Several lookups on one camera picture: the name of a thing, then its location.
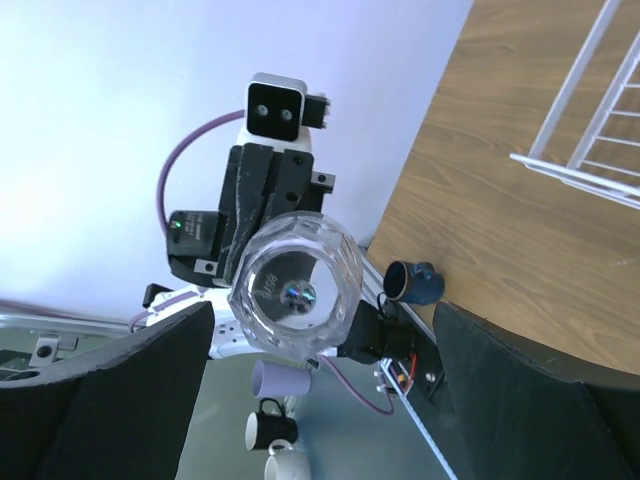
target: white cup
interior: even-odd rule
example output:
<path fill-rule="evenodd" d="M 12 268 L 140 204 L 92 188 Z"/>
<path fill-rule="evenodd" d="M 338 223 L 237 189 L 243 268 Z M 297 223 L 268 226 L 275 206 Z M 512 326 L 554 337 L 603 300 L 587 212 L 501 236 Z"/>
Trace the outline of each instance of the white cup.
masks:
<path fill-rule="evenodd" d="M 311 480 L 309 460 L 286 440 L 274 440 L 269 445 L 264 480 Z"/>

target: screw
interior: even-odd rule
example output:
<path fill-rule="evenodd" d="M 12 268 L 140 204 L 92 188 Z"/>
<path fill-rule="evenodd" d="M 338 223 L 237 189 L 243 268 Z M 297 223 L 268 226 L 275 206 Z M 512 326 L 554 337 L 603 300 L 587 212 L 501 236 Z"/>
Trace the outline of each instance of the screw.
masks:
<path fill-rule="evenodd" d="M 47 358 L 52 352 L 53 349 L 49 345 L 43 345 L 36 351 L 36 355 L 40 358 Z"/>

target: metal rack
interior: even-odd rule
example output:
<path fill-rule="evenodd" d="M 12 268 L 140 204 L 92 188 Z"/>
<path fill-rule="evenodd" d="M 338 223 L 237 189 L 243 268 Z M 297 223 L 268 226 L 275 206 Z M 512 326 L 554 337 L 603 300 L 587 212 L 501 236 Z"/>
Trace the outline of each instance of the metal rack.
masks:
<path fill-rule="evenodd" d="M 640 98 L 640 83 L 632 83 L 631 81 L 640 61 L 640 32 L 633 40 L 567 164 L 563 166 L 541 160 L 542 153 L 549 143 L 558 121 L 621 1 L 607 0 L 605 2 L 556 96 L 529 150 L 529 154 L 519 155 L 513 153 L 510 157 L 524 164 L 530 170 L 557 178 L 566 185 L 640 209 L 640 187 L 638 187 L 640 184 L 640 158 L 636 158 L 635 164 L 632 168 L 629 168 L 628 165 L 616 164 L 616 158 L 590 157 L 596 142 L 638 147 L 638 155 L 640 157 L 640 142 L 637 141 L 638 139 L 619 138 L 618 136 L 608 136 L 603 133 L 607 122 L 613 117 L 635 119 L 631 120 L 637 122 L 638 128 L 634 130 L 640 132 L 640 112 L 628 111 L 618 107 L 620 97 L 623 94 L 638 95 L 638 98 Z"/>

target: wooden surface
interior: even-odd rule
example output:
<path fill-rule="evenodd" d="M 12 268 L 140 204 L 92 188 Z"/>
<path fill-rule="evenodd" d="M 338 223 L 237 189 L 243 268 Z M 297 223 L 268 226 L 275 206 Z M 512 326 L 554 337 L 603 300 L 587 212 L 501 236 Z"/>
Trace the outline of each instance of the wooden surface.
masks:
<path fill-rule="evenodd" d="M 476 0 L 369 259 L 383 273 L 393 259 L 428 260 L 445 300 L 640 373 L 640 211 L 508 158 L 528 151 L 602 3 Z M 639 27 L 640 2 L 623 2 L 549 159 L 566 162 Z M 638 153 L 619 156 L 638 167 Z M 419 313 L 430 321 L 432 309 Z"/>

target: dark blue cup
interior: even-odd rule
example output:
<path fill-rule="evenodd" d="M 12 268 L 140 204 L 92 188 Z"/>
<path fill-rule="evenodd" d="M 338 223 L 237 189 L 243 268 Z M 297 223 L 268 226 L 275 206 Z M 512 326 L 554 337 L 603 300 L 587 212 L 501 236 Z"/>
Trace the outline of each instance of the dark blue cup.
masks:
<path fill-rule="evenodd" d="M 429 262 L 395 261 L 389 265 L 382 286 L 389 300 L 429 305 L 442 298 L 444 277 Z"/>

